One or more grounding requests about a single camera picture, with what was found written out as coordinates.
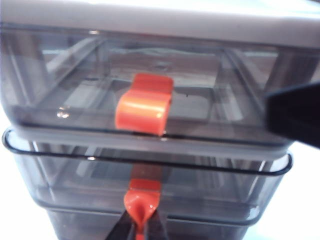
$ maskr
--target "orange plastic tab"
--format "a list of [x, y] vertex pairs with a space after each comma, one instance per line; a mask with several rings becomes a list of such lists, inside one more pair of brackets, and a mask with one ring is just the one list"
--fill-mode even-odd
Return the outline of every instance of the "orange plastic tab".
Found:
[[130, 131], [164, 134], [171, 104], [173, 80], [149, 73], [135, 75], [131, 88], [116, 108], [115, 127]]
[[144, 225], [160, 202], [161, 183], [155, 180], [132, 179], [124, 196], [124, 206], [137, 226], [135, 240], [144, 239]]

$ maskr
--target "black rim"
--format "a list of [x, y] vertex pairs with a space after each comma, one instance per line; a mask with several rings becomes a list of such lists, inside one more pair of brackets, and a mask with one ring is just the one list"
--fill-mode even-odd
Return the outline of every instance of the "black rim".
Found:
[[293, 166], [293, 159], [290, 153], [287, 153], [288, 163], [287, 165], [277, 171], [257, 171], [257, 170], [248, 170], [248, 169], [237, 169], [237, 168], [228, 168], [228, 167], [219, 167], [219, 166], [206, 166], [206, 165], [195, 165], [188, 163], [177, 163], [177, 162], [165, 162], [165, 161], [150, 161], [150, 160], [141, 160], [141, 159], [131, 159], [131, 158], [118, 158], [118, 157], [103, 157], [103, 156], [86, 156], [79, 154], [67, 154], [67, 153], [54, 153], [54, 152], [41, 152], [41, 151], [28, 151], [21, 150], [13, 147], [8, 141], [8, 135], [12, 132], [12, 129], [7, 129], [2, 135], [3, 145], [12, 153], [18, 155], [27, 155], [27, 156], [37, 156], [37, 157], [57, 157], [57, 158], [70, 158], [75, 160], [87, 160], [88, 158], [94, 158], [95, 161], [103, 162], [117, 162], [124, 164], [145, 164], [145, 165], [155, 165], [163, 167], [172, 167], [172, 168], [182, 168], [182, 169], [193, 169], [193, 170], [204, 170], [204, 171], [217, 171], [225, 173], [235, 173], [235, 174], [247, 174], [247, 175], [259, 175], [259, 176], [279, 176], [287, 173]]

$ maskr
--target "stacked drawer unit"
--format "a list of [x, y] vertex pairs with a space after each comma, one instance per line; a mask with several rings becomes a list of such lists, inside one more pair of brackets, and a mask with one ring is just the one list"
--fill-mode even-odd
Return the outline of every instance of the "stacked drawer unit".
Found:
[[[240, 26], [252, 27], [254, 18], [266, 27], [244, 37], [208, 23], [227, 27], [230, 13], [72, 4], [34, 0], [23, 17], [13, 17], [22, 1], [1, 6], [1, 103], [12, 123], [2, 140], [58, 238], [104, 240], [125, 211], [135, 175], [161, 182], [157, 211], [167, 238], [242, 239], [292, 167], [292, 141], [265, 127], [265, 97], [320, 79], [319, 30], [283, 42], [266, 38], [274, 15], [239, 10]], [[44, 17], [45, 9], [61, 20]], [[84, 9], [95, 20], [79, 20]], [[142, 21], [151, 10], [152, 29]], [[291, 14], [277, 31], [302, 37], [296, 19], [319, 24], [313, 11]], [[202, 25], [193, 25], [193, 35], [178, 23], [158, 28], [164, 16]], [[162, 136], [116, 129], [117, 104], [138, 73], [173, 79]]]

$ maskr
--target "drawer handle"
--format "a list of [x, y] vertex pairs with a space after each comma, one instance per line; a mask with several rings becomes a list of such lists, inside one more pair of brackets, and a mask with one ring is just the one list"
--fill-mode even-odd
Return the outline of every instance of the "drawer handle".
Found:
[[164, 134], [174, 82], [168, 76], [135, 75], [131, 88], [122, 95], [115, 112], [117, 129]]

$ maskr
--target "clear plastic container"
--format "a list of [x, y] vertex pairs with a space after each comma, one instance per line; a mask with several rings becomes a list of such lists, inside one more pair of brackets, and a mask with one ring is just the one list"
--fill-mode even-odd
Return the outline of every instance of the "clear plastic container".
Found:
[[286, 154], [274, 161], [183, 156], [141, 160], [131, 152], [27, 141], [3, 136], [33, 199], [46, 208], [119, 213], [131, 177], [161, 181], [158, 211], [199, 224], [250, 225], [262, 215], [282, 176], [292, 166]]
[[[100, 136], [111, 148], [162, 153], [211, 156], [222, 143], [244, 158], [283, 156], [291, 142], [265, 129], [264, 97], [314, 82], [320, 69], [316, 50], [203, 39], [3, 24], [1, 42], [1, 102], [20, 136], [75, 145]], [[173, 78], [168, 142], [115, 128], [140, 72]]]
[[[47, 211], [59, 240], [104, 240], [121, 216], [68, 209], [47, 208]], [[165, 223], [167, 235], [172, 240], [241, 240], [247, 228], [174, 218], [166, 219]]]

